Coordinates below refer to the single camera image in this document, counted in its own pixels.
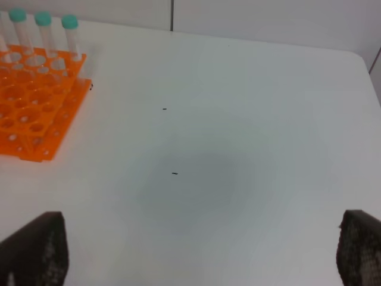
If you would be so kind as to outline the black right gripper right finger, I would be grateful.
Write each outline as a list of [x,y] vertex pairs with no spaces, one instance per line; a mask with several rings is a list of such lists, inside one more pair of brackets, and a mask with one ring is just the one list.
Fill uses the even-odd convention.
[[339,228],[336,265],[343,285],[380,285],[380,220],[346,210]]

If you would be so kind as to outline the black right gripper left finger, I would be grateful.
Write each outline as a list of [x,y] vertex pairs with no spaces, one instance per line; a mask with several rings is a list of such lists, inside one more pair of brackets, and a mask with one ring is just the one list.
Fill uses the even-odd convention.
[[64,285],[68,269],[61,212],[45,212],[1,241],[1,285]]

